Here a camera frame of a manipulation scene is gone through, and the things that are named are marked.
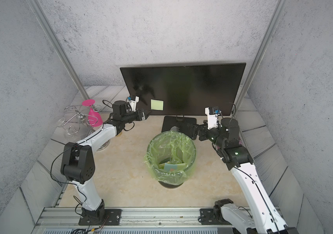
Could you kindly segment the light green sticky note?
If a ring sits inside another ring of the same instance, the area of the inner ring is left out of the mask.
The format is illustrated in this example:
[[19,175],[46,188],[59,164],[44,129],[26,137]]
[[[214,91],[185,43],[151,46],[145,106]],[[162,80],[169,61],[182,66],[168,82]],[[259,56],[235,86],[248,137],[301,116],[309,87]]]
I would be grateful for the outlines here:
[[176,170],[177,171],[183,171],[185,168],[186,168],[186,164],[185,163],[176,164]]

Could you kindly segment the blue sticky note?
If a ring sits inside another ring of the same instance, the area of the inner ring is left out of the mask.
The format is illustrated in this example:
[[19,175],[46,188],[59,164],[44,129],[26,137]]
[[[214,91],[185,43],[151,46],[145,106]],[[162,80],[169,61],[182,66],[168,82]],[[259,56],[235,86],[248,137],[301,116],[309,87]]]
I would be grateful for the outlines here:
[[175,173],[178,171],[178,164],[165,163],[163,169],[168,173]]

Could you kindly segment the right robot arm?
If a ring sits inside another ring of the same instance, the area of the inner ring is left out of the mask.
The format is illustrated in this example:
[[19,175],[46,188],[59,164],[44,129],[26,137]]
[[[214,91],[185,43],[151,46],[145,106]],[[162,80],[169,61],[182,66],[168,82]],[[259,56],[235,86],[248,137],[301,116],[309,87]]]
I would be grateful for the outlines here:
[[259,179],[255,162],[242,145],[238,122],[233,118],[217,118],[203,124],[187,124],[189,133],[200,141],[209,140],[213,149],[227,166],[245,196],[251,216],[242,212],[229,199],[215,202],[218,222],[229,222],[240,234],[296,234],[276,210]]

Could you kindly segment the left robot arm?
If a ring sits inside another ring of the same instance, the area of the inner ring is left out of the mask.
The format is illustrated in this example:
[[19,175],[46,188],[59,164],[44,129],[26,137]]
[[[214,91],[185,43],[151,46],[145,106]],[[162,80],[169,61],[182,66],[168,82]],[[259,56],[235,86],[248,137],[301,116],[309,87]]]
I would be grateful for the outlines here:
[[78,214],[80,226],[103,225],[110,215],[105,211],[104,200],[99,196],[94,184],[94,152],[125,130],[128,123],[146,120],[151,110],[138,109],[135,101],[115,101],[112,113],[99,129],[78,142],[69,142],[59,155],[62,157],[61,174],[66,184],[75,186],[78,204],[82,207]]

